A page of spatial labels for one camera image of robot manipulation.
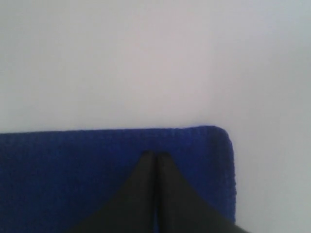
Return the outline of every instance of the black object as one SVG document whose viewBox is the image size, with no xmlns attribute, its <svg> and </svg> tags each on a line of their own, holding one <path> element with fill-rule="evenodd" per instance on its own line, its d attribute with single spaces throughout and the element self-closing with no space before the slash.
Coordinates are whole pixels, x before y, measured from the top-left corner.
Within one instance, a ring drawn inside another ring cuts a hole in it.
<svg viewBox="0 0 311 233">
<path fill-rule="evenodd" d="M 168 153 L 158 155 L 157 175 L 161 233 L 246 233 L 193 190 Z"/>
<path fill-rule="evenodd" d="M 154 223 L 156 159 L 144 152 L 132 175 L 105 206 L 68 233 L 149 233 Z"/>
</svg>

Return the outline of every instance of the blue towel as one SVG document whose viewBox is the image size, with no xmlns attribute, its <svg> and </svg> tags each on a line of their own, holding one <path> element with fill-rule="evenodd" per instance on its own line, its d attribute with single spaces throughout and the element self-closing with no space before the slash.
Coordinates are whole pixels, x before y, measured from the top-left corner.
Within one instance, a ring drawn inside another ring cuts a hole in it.
<svg viewBox="0 0 311 233">
<path fill-rule="evenodd" d="M 77 224 L 114 195 L 144 150 L 169 152 L 198 194 L 235 220 L 233 149 L 218 127 L 4 133 L 0 233 Z"/>
</svg>

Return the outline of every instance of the blue knitted fabric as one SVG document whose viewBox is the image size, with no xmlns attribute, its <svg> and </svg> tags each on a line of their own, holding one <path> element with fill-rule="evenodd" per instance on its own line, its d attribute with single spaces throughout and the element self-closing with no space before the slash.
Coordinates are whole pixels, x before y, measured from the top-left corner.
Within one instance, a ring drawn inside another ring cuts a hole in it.
<svg viewBox="0 0 311 233">
<path fill-rule="evenodd" d="M 0 134 L 0 233 L 59 233 L 98 210 L 144 150 L 167 151 L 234 221 L 234 158 L 218 127 Z"/>
</svg>

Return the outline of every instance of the white surface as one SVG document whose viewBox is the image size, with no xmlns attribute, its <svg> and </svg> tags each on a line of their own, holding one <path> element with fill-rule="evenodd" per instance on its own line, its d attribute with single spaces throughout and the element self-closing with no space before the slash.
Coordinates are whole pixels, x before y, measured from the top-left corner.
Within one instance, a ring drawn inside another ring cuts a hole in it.
<svg viewBox="0 0 311 233">
<path fill-rule="evenodd" d="M 1 0 L 0 131 L 216 124 L 237 223 L 311 229 L 309 0 Z"/>
</svg>

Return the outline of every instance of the blue cloth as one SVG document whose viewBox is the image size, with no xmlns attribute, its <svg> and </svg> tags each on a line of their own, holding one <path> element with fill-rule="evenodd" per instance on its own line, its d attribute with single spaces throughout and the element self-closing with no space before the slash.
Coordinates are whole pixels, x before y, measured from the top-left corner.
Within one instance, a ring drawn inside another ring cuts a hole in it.
<svg viewBox="0 0 311 233">
<path fill-rule="evenodd" d="M 98 210 L 144 150 L 167 151 L 234 221 L 234 157 L 218 127 L 0 134 L 0 233 L 59 233 Z"/>
</svg>

